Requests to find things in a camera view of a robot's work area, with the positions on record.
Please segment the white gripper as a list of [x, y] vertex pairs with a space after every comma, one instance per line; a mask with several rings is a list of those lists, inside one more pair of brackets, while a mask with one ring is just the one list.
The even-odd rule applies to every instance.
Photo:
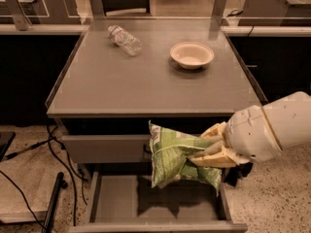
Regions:
[[191, 157], [190, 161], [200, 167], [231, 168], [250, 161], [267, 161], [282, 153], [263, 107], [254, 105], [238, 111], [227, 123], [214, 124], [200, 137], [222, 137], [224, 133], [231, 149], [221, 147], [217, 153]]

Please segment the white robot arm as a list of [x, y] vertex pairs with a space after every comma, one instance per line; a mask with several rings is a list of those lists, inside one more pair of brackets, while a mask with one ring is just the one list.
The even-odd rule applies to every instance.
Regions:
[[276, 158], [311, 141], [311, 97], [304, 92], [236, 112], [201, 137], [212, 145], [189, 157], [197, 166], [228, 168]]

